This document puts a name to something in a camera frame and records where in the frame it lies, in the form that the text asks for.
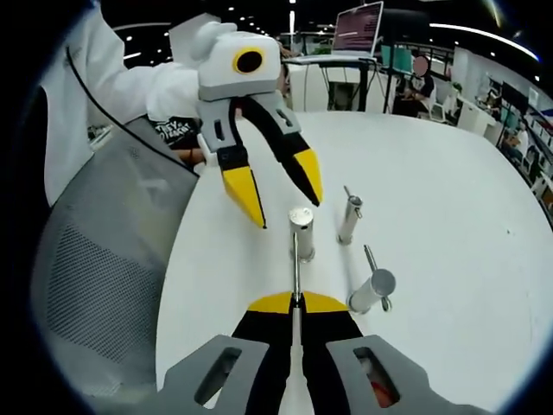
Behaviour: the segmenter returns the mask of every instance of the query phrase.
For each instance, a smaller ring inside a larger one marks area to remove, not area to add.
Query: mesh chair
[[[130,128],[172,156],[147,121]],[[44,227],[31,309],[61,373],[97,412],[118,412],[156,390],[163,279],[196,182],[118,131]]]

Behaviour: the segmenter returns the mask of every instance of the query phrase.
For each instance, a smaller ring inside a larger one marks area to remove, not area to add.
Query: black cable
[[[333,99],[330,101],[330,80],[328,78],[328,68],[327,67],[319,67],[321,69],[322,78],[325,81],[325,86],[327,87],[327,95],[328,95],[328,107],[330,107],[330,111],[333,110],[334,104],[336,103],[336,97],[334,96],[335,93],[333,93]]]
[[[373,62],[373,64],[374,64],[374,71],[372,72],[371,80],[369,80],[369,85],[366,88],[367,95],[368,95],[369,91],[371,91],[372,82],[374,81],[374,77],[377,74],[377,64],[374,63],[374,62]],[[359,83],[359,84],[357,84],[357,88],[355,88],[355,91],[353,92],[352,98],[350,99],[349,104],[347,105],[346,108],[351,108],[353,106],[353,101],[355,100],[355,97],[359,93],[360,88],[361,88],[361,84]]]
[[[182,163],[182,162],[177,162],[174,158],[171,158],[169,156],[167,156],[166,154],[163,154],[162,152],[160,152],[158,149],[152,147],[151,145],[149,145],[148,143],[146,143],[144,140],[142,140],[136,133],[134,133],[133,131],[131,131],[129,128],[127,128],[126,126],[124,126],[123,124],[121,124],[119,121],[117,121],[108,111],[106,111],[104,109],[104,107],[102,107],[98,101],[92,96],[91,92],[88,90],[88,88],[86,87],[85,85],[85,82],[82,80],[82,78],[80,77],[79,75],[79,72],[77,71],[77,68],[75,67],[75,64],[73,62],[73,59],[71,57],[71,54],[69,53],[69,47],[66,47],[66,56],[67,56],[67,61],[69,62],[69,66],[71,67],[71,70],[73,71],[74,75],[75,75],[75,78],[77,78],[77,81],[79,82],[79,85],[81,88],[83,88],[83,90],[85,91],[85,94],[86,96],[89,98],[89,100],[91,100],[91,102],[106,116],[108,117],[108,119],[110,119],[110,121],[115,124],[117,127],[119,127],[121,130],[125,131],[127,134],[129,134],[131,137],[133,137],[135,140],[137,140],[139,143],[141,143],[142,145],[144,145],[145,147],[147,147],[148,149],[152,150],[153,152],[155,152],[156,154],[160,155],[161,157],[163,158],[166,158],[167,160],[169,160],[170,162],[176,164],[177,166],[185,169],[186,171],[192,173],[194,176],[196,177],[200,177],[198,174],[196,174],[192,169],[190,169],[186,164]]]

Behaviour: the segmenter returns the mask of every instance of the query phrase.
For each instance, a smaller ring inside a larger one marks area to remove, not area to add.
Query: metal cylinder
[[[297,257],[301,262],[309,262],[315,256],[313,245],[313,211],[307,207],[296,207],[289,212],[290,234],[297,236]]]
[[[302,283],[300,280],[300,259],[297,255],[297,233],[292,235],[292,254],[294,255],[293,264],[294,264],[294,301],[297,304],[300,303],[300,298],[302,296]]]
[[[377,269],[361,287],[347,299],[354,313],[365,314],[375,303],[382,302],[396,289],[396,278],[385,269]]]
[[[342,245],[350,245],[353,240],[353,230],[357,221],[361,218],[360,208],[363,201],[358,196],[349,195],[346,203],[346,213],[338,232],[338,242]]]

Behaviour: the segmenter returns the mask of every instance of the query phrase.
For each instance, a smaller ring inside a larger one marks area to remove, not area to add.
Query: white wall
[[[451,76],[453,82],[459,82],[463,86],[463,97],[474,100],[475,96],[487,92],[488,74],[498,82],[507,82],[526,96],[529,95],[530,88],[536,90],[539,93],[539,111],[553,108],[553,99],[522,75],[469,50],[455,48]]]

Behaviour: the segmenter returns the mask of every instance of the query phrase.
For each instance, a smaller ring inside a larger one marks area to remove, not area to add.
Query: person sitting
[[[493,95],[490,95],[490,97],[487,99],[486,105],[490,109],[493,119],[495,119],[496,121],[500,121],[501,120],[501,96],[499,95],[496,98]]]
[[[530,139],[528,138],[528,131],[526,131],[526,124],[520,121],[518,134],[508,137],[502,144],[502,150],[510,158],[522,163],[528,154],[529,143]]]
[[[429,113],[431,96],[435,85],[429,73],[429,60],[419,56],[413,63],[415,73],[407,82],[404,93],[398,94],[394,101],[393,114],[416,118],[419,112]]]

